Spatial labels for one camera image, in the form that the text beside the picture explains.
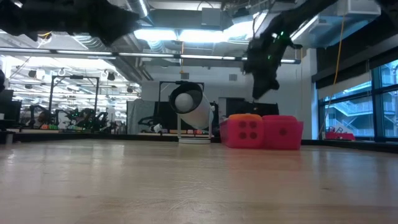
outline table surface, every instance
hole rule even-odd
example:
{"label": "table surface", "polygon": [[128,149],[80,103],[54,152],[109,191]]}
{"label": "table surface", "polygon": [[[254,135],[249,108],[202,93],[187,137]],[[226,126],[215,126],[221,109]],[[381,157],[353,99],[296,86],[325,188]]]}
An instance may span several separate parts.
{"label": "table surface", "polygon": [[0,147],[1,223],[398,223],[398,156],[85,139]]}

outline glass window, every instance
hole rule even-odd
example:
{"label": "glass window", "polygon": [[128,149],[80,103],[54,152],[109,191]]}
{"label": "glass window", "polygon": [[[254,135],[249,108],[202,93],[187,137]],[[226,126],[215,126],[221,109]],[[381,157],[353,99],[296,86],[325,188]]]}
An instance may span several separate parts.
{"label": "glass window", "polygon": [[398,84],[398,60],[380,67],[382,87]]}
{"label": "glass window", "polygon": [[342,125],[352,130],[355,136],[374,136],[373,102],[371,97],[348,100],[325,106],[325,127]]}
{"label": "glass window", "polygon": [[[351,96],[357,93],[362,93],[364,91],[370,91],[372,88],[372,83],[371,81],[359,84],[357,86],[354,86],[352,88],[349,88],[347,90],[341,91],[339,93],[336,93],[333,95],[332,100],[337,99],[337,98],[341,98],[341,97],[345,97],[345,96]],[[330,99],[330,97],[325,97],[324,101],[328,101]]]}
{"label": "glass window", "polygon": [[383,94],[385,137],[398,137],[398,91]]}

